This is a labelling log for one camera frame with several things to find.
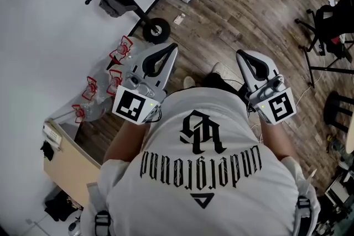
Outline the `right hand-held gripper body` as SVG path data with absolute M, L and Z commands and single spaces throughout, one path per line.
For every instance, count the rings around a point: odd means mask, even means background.
M 250 95 L 250 104 L 267 123 L 277 125 L 296 114 L 293 93 L 277 75 Z

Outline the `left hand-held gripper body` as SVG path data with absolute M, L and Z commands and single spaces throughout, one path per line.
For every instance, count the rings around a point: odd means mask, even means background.
M 125 66 L 123 84 L 117 88 L 112 113 L 137 125 L 152 121 L 166 98 L 167 81 L 167 65 L 151 74 L 144 73 L 137 65 Z

